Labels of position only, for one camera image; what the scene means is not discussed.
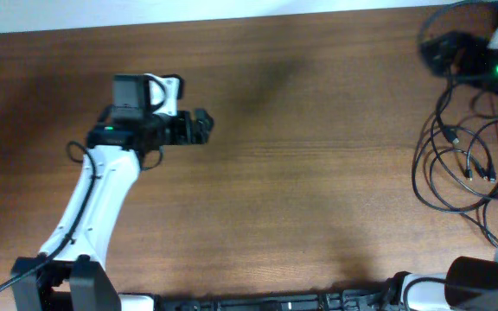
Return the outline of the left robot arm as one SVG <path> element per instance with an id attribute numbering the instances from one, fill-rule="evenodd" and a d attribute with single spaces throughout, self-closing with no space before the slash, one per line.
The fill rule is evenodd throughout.
<path id="1" fill-rule="evenodd" d="M 19 310 L 155 310 L 152 294 L 120 294 L 105 273 L 125 197 L 151 152 L 208 142 L 214 120 L 180 111 L 183 80 L 172 74 L 117 74 L 112 103 L 78 147 L 80 178 L 61 220 L 36 257 L 19 257 L 12 292 Z"/>

